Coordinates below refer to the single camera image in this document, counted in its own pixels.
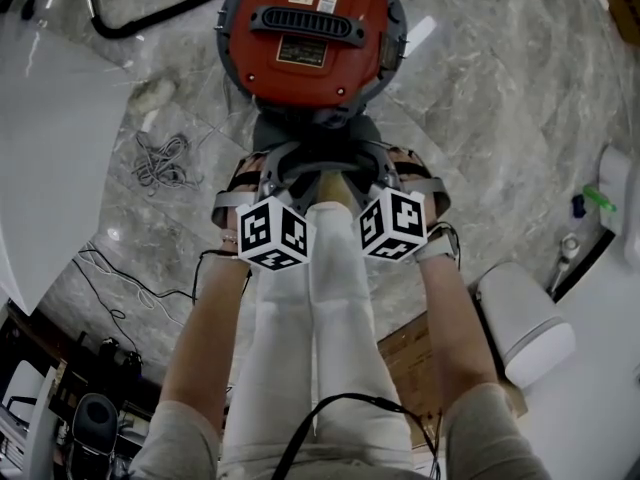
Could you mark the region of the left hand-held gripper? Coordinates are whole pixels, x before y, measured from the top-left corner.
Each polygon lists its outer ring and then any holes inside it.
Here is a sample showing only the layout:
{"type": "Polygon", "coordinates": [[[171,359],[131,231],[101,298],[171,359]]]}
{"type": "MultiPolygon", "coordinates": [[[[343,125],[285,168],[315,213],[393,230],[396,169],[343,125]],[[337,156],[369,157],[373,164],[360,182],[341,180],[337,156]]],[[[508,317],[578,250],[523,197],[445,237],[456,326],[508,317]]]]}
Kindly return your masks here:
{"type": "Polygon", "coordinates": [[[237,257],[260,269],[283,271],[308,264],[316,229],[303,216],[317,201],[323,170],[300,166],[300,142],[282,143],[264,157],[261,174],[238,166],[214,200],[211,220],[234,242],[237,257]],[[260,189],[291,182],[291,207],[260,189]]]}

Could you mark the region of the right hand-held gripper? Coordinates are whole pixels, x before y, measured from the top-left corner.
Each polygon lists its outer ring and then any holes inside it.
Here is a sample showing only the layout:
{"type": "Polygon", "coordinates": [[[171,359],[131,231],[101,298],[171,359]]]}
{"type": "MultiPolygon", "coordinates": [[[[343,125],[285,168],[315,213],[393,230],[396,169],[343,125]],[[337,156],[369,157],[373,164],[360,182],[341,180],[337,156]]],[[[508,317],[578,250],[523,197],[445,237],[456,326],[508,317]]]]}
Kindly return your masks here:
{"type": "Polygon", "coordinates": [[[401,182],[387,145],[360,140],[355,145],[358,169],[341,175],[356,205],[363,209],[354,223],[365,257],[401,262],[428,243],[424,199],[441,196],[441,211],[449,208],[449,196],[440,178],[401,182]],[[374,187],[376,183],[384,188],[374,187]]]}

